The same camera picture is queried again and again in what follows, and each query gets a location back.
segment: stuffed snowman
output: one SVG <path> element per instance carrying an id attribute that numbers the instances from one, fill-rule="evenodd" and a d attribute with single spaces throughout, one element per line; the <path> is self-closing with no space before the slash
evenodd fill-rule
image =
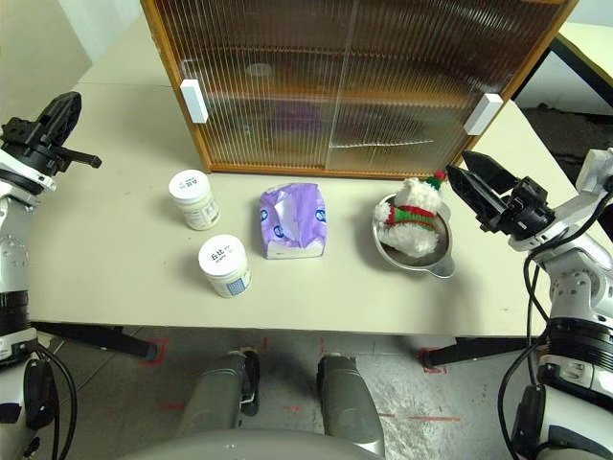
<path id="1" fill-rule="evenodd" d="M 434 219 L 443 203 L 439 189 L 444 172 L 435 172 L 427 179 L 406 179 L 394 198 L 394 204 L 375 207 L 379 240 L 411 257 L 434 252 L 439 241 Z"/>

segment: floor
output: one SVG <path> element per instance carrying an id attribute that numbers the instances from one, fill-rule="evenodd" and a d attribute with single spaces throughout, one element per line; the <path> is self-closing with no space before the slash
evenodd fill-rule
<path id="1" fill-rule="evenodd" d="M 211 359 L 245 345 L 256 347 L 260 354 L 261 409 L 254 418 L 243 417 L 241 429 L 323 432 L 315 373 L 322 354 L 339 352 L 357 357 L 381 417 L 388 459 L 508 456 L 496 397 L 514 354 L 426 372 L 416 359 L 419 349 L 445 346 L 453 340 L 196 328 L 142 328 L 131 333 L 164 344 L 162 361 L 150 365 L 75 343 L 65 343 L 57 352 L 79 389 L 79 423 L 69 457 L 73 460 L 118 458 L 171 439 L 202 369 Z M 522 367 L 511 382 L 508 420 L 528 384 L 527 374 Z M 67 392 L 63 383 L 59 389 L 62 426 L 66 427 Z M 48 458 L 50 427 L 42 430 L 41 438 L 39 458 Z"/>

